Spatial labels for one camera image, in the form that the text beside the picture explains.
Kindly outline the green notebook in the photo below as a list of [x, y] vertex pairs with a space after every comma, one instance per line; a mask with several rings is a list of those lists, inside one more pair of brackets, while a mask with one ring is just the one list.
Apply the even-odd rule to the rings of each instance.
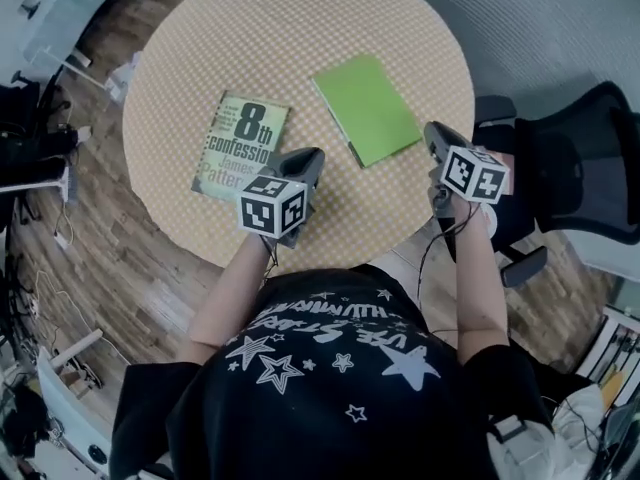
[[360, 167], [420, 140], [414, 114], [375, 56], [358, 55], [325, 69], [313, 84]]

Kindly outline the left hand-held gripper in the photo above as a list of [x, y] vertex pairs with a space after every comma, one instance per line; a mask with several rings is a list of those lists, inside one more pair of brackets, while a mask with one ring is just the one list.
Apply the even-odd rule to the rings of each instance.
[[239, 184], [239, 229], [266, 238], [270, 244], [296, 247], [302, 228], [315, 213], [313, 199], [325, 152], [317, 147], [304, 148], [301, 171], [299, 159], [298, 150], [274, 153], [268, 160], [272, 174], [253, 175]]

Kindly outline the person's right forearm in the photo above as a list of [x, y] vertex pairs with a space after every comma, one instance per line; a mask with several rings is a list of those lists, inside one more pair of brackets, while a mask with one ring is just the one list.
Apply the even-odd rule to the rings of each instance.
[[484, 216], [457, 195], [451, 206], [461, 226], [455, 237], [457, 356], [466, 363], [488, 347], [509, 344], [508, 314]]

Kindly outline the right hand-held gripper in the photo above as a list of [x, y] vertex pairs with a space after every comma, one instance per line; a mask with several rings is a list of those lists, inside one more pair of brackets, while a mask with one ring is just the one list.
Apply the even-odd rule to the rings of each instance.
[[464, 136], [438, 121], [426, 123], [424, 139], [429, 155], [436, 162], [429, 172], [431, 187], [428, 189], [433, 215], [448, 240], [451, 254], [455, 255], [454, 236], [458, 229], [452, 196], [482, 210], [496, 205], [509, 193], [509, 167], [490, 152], [468, 146]]

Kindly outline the white wearable pack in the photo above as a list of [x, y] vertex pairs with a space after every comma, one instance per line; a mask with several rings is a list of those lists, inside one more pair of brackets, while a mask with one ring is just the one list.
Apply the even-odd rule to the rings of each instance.
[[551, 480], [556, 466], [555, 435], [546, 426], [512, 415], [487, 433], [499, 480]]

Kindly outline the person's left forearm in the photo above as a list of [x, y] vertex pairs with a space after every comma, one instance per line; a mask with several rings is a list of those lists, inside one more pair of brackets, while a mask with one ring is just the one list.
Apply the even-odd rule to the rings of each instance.
[[195, 315], [189, 338], [219, 347], [235, 337], [247, 321], [270, 260], [259, 235], [249, 234]]

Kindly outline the grey-green printed book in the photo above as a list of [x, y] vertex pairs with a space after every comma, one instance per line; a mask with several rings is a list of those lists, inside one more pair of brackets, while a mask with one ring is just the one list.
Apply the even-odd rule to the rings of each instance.
[[276, 152], [291, 108], [226, 91], [206, 133], [191, 190], [233, 201]]

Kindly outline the round yellow checkered table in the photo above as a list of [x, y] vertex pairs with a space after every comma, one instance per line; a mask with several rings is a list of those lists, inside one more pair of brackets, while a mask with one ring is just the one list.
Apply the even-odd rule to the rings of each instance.
[[287, 105], [280, 148], [316, 146], [325, 167], [314, 214], [280, 272], [352, 267], [408, 239], [431, 217], [433, 161], [416, 143], [361, 168], [313, 77], [375, 56], [419, 125], [464, 135], [475, 97], [463, 51], [424, 0], [185, 0], [144, 47], [125, 100], [130, 183], [177, 245], [225, 266], [243, 240], [235, 206], [191, 189], [205, 136], [225, 92]]

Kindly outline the white floor stand bar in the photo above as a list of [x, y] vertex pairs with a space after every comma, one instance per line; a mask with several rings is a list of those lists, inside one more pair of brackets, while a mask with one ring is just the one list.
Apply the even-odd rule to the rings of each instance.
[[70, 199], [70, 185], [71, 185], [70, 168], [68, 166], [65, 166], [62, 171], [62, 174], [57, 178], [52, 178], [52, 179], [47, 179], [45, 181], [32, 182], [32, 183], [2, 185], [0, 186], [0, 194], [44, 189], [44, 188], [57, 188], [60, 192], [62, 201], [64, 203], [68, 203]]

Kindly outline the white round disc red print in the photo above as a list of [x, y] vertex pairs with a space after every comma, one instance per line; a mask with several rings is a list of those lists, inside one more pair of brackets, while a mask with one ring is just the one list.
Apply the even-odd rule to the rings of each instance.
[[492, 239], [498, 228], [498, 218], [494, 207], [487, 203], [481, 203], [479, 211], [482, 213], [488, 236]]

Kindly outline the black mesh office chair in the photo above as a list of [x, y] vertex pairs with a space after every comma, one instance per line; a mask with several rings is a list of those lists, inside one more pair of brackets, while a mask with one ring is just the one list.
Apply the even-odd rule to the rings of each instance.
[[640, 243], [640, 113], [615, 83], [602, 82], [537, 120], [518, 117], [506, 96], [481, 96], [473, 142], [513, 160], [512, 193], [494, 207], [492, 245], [510, 261], [500, 270], [504, 287], [545, 268], [546, 247], [522, 253], [514, 246], [534, 230]]

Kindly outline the black star-print T-shirt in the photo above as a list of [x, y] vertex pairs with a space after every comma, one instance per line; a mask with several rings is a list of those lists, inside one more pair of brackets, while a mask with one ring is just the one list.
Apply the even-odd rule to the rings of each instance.
[[270, 280], [203, 364], [130, 366], [111, 480], [498, 480], [498, 424], [551, 430], [533, 368], [495, 345], [466, 363], [380, 269]]

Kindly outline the white paper box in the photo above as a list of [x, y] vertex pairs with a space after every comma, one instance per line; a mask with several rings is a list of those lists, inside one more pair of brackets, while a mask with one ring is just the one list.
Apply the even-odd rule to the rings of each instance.
[[104, 87], [112, 101], [118, 104], [124, 102], [140, 56], [141, 51], [135, 52], [128, 62], [114, 69], [108, 76]]

